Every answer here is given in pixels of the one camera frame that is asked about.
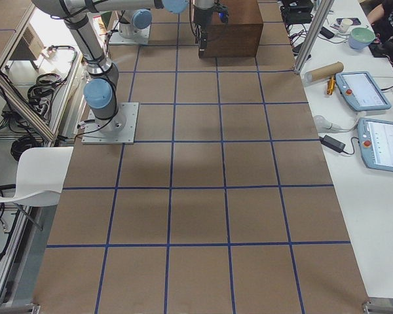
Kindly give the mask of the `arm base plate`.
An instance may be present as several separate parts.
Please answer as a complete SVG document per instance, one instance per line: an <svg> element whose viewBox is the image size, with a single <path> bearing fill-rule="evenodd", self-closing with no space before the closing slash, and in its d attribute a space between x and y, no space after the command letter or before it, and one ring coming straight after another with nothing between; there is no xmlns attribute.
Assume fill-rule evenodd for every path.
<svg viewBox="0 0 393 314"><path fill-rule="evenodd" d="M148 25L145 29L138 29L132 24L126 25L125 31L121 31L118 20L113 22L108 40L110 45L148 45L151 26Z"/></svg>
<svg viewBox="0 0 393 314"><path fill-rule="evenodd" d="M95 119L89 110L88 119L81 142L85 145L133 144L138 120L138 102L118 103L118 113L111 121Z"/></svg>

